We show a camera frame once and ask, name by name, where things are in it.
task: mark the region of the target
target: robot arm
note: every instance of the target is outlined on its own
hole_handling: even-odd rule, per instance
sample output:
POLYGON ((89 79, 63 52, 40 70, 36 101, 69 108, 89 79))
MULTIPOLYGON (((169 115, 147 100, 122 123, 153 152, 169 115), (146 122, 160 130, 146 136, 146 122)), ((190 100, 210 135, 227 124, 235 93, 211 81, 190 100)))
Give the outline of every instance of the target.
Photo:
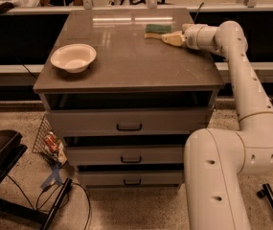
POLYGON ((273 169, 273 106, 246 56, 238 23, 184 25, 183 30, 187 47, 226 58, 239 119, 239 131, 200 129, 186 143, 191 229, 251 229, 237 175, 273 169))

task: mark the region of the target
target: speckled floor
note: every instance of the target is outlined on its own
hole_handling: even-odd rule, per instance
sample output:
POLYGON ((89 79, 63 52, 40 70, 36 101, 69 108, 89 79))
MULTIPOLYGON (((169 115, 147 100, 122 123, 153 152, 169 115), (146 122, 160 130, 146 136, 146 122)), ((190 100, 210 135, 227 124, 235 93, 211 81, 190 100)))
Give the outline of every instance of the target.
MULTIPOLYGON (((43 115, 40 102, 0 103, 0 129, 18 130, 23 135, 22 143, 28 147, 11 170, 10 176, 20 185, 33 205, 41 192, 41 185, 52 172, 39 155, 32 153, 43 115)), ((239 128, 232 99, 217 100, 210 127, 239 128)), ((69 166, 60 170, 60 177, 63 181, 71 177, 77 182, 74 171, 69 166)), ((252 229, 273 229, 273 211, 267 198, 259 199, 256 196, 264 183, 269 183, 273 189, 273 171, 259 176, 240 175, 239 183, 252 229)), ((69 202, 58 211, 50 229, 84 229, 88 213, 86 196, 78 186, 73 186, 69 195, 69 202)), ((8 178, 0 185, 0 196, 29 206, 25 197, 8 178)), ((90 192, 90 201, 91 230, 189 229, 184 184, 180 188, 98 189, 90 192)), ((44 208, 47 209, 51 203, 52 200, 48 201, 44 208)), ((30 220, 0 213, 0 229, 39 228, 39 224, 30 220)))

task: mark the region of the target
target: drawer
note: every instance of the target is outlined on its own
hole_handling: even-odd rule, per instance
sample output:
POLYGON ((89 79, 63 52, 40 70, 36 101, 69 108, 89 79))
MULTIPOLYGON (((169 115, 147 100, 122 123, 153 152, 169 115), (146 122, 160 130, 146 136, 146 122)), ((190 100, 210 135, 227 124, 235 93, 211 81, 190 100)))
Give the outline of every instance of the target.
POLYGON ((84 187, 180 186, 183 171, 165 172, 77 172, 84 187))
POLYGON ((183 163, 182 145, 67 148, 72 166, 183 163))
POLYGON ((57 110, 47 119, 59 137, 136 134, 187 134, 206 127, 213 110, 190 109, 117 109, 57 110))

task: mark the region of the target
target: bowl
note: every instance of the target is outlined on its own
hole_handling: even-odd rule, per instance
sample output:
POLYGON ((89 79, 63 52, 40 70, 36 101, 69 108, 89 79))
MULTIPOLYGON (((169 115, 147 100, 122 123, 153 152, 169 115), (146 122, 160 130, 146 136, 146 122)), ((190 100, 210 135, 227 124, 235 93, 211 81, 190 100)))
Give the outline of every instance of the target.
POLYGON ((57 49, 51 63, 69 73, 80 73, 96 58, 96 50, 87 44, 69 44, 57 49))

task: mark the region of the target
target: green sponge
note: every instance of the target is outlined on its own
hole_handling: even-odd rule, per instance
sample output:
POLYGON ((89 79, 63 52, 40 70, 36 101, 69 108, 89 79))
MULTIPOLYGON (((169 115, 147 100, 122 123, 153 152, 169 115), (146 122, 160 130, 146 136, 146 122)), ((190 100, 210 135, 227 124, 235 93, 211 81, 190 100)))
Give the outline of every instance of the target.
POLYGON ((147 24, 146 33, 156 33, 156 34, 169 34, 171 33, 170 25, 156 25, 156 24, 147 24))

